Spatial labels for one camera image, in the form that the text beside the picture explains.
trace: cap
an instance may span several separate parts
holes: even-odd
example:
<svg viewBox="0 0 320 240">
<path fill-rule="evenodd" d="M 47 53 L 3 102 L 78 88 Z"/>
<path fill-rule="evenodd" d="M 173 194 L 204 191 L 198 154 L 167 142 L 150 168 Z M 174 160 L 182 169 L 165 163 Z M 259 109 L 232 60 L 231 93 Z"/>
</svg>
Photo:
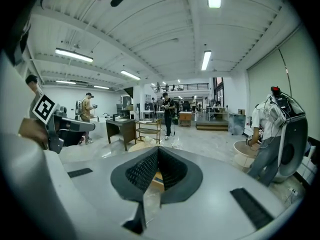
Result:
<svg viewBox="0 0 320 240">
<path fill-rule="evenodd" d="M 91 98 L 94 98 L 94 96 L 91 94 L 91 92 L 87 92 L 85 95 L 86 95 L 86 96 L 87 96 L 87 95 L 90 95 Z"/>
</svg>

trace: cable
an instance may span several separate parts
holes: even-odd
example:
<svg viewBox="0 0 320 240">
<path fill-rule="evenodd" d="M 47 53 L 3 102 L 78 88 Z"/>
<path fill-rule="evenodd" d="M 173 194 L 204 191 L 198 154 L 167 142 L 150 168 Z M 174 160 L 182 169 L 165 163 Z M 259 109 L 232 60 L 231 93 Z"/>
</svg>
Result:
<svg viewBox="0 0 320 240">
<path fill-rule="evenodd" d="M 284 59 L 284 57 L 283 57 L 283 55 L 282 55 L 282 52 L 281 52 L 280 48 L 279 48 L 278 46 L 276 46 L 276 47 L 278 48 L 279 53 L 280 53 L 280 55 L 281 55 L 281 58 L 282 58 L 282 60 L 283 60 L 283 64 L 284 64 L 284 67 L 285 67 L 286 76 L 288 77 L 288 82 L 289 82 L 290 96 L 292 97 L 291 82 L 290 82 L 290 77 L 289 77 L 288 68 L 287 68 L 287 65 L 286 65 L 285 59 Z"/>
</svg>

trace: shoe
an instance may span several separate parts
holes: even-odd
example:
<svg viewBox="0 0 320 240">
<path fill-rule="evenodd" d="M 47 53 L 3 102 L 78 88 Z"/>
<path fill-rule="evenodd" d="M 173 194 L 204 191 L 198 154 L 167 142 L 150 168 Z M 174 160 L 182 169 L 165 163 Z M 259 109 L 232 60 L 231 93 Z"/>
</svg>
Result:
<svg viewBox="0 0 320 240">
<path fill-rule="evenodd" d="M 92 143 L 94 143 L 94 142 L 93 142 L 92 140 L 89 140 L 89 139 L 85 141 L 85 144 L 86 144 L 86 145 L 92 144 Z"/>
</svg>

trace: black shirt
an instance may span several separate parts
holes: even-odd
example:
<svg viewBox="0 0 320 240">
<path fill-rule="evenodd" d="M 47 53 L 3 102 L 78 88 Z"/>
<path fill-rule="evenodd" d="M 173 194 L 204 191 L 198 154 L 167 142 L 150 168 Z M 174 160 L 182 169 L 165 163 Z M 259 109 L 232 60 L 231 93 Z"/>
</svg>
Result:
<svg viewBox="0 0 320 240">
<path fill-rule="evenodd" d="M 175 106 L 175 102 L 172 99 L 168 98 L 168 100 L 165 100 L 163 102 L 163 105 L 169 105 L 169 107 L 174 107 Z M 172 109 L 164 109 L 164 115 L 165 116 L 171 116 L 171 115 L 174 114 L 174 112 L 175 112 L 174 108 L 172 108 Z"/>
</svg>

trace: wooden desk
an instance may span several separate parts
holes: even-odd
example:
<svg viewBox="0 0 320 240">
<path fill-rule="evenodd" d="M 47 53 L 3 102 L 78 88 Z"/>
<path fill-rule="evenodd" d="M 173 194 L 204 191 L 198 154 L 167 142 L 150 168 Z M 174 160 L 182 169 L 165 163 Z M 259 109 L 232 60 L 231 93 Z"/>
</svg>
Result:
<svg viewBox="0 0 320 240">
<path fill-rule="evenodd" d="M 113 121 L 106 120 L 106 132 L 108 134 L 109 144 L 111 143 L 110 137 L 121 134 L 124 141 L 124 149 L 127 151 L 127 143 L 136 139 L 135 120 L 128 119 L 126 121 Z"/>
<path fill-rule="evenodd" d="M 191 127 L 192 112 L 180 112 L 179 120 L 180 120 L 180 126 Z"/>
</svg>

